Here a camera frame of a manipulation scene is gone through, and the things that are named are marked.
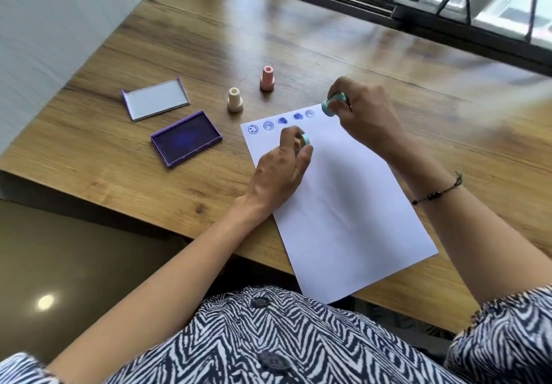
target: person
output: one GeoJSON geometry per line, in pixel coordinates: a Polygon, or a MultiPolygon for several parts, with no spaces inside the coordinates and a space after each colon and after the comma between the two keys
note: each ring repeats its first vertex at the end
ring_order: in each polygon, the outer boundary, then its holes
{"type": "MultiPolygon", "coordinates": [[[[455,184],[401,127],[381,87],[340,77],[328,98],[357,141],[394,167],[416,197],[455,184]]],[[[444,367],[359,313],[277,287],[202,301],[232,252],[297,189],[313,147],[298,127],[260,160],[226,215],[132,291],[46,368],[27,354],[0,364],[1,383],[550,382],[552,261],[465,187],[423,208],[479,302],[444,367]]]]}

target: sheet of paper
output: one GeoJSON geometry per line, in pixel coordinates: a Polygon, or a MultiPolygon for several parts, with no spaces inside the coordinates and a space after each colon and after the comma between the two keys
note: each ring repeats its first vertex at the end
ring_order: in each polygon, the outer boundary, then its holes
{"type": "Polygon", "coordinates": [[[387,163],[319,104],[242,124],[255,166],[290,125],[314,153],[274,218],[305,296],[330,303],[437,254],[387,163]]]}
{"type": "Polygon", "coordinates": [[[125,93],[123,91],[122,94],[133,121],[139,121],[190,103],[180,78],[134,90],[134,92],[125,93]]]}

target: zebra print shirt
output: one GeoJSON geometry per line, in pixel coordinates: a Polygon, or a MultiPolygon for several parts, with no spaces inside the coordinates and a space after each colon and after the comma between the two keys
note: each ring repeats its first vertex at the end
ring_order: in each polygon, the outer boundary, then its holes
{"type": "MultiPolygon", "coordinates": [[[[125,383],[552,382],[552,287],[484,304],[446,368],[358,313],[277,287],[206,299],[190,324],[121,368],[125,383]]],[[[37,360],[0,363],[0,384],[53,384],[37,360]]]]}

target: shirt button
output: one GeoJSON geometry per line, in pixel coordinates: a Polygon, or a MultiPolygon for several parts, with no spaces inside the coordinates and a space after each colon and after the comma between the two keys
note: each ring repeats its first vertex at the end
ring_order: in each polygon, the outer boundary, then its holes
{"type": "Polygon", "coordinates": [[[284,374],[292,367],[286,358],[269,351],[259,353],[259,362],[273,374],[284,374]]]}
{"type": "Polygon", "coordinates": [[[266,308],[270,303],[271,301],[266,297],[258,297],[251,300],[251,306],[253,308],[266,308]]]}

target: bracelet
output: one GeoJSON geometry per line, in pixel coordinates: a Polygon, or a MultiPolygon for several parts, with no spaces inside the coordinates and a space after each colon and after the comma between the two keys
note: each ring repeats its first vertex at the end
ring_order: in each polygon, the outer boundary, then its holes
{"type": "Polygon", "coordinates": [[[439,198],[443,193],[445,192],[448,192],[454,188],[457,188],[459,187],[461,184],[462,184],[462,173],[458,173],[458,172],[454,172],[456,173],[456,182],[454,182],[454,185],[452,185],[450,188],[448,189],[445,189],[444,191],[437,191],[437,192],[433,192],[433,193],[430,193],[427,197],[425,198],[422,198],[422,199],[418,199],[418,200],[413,200],[412,201],[412,205],[418,205],[420,202],[422,201],[425,201],[425,200],[433,200],[433,199],[437,199],[439,198]]]}

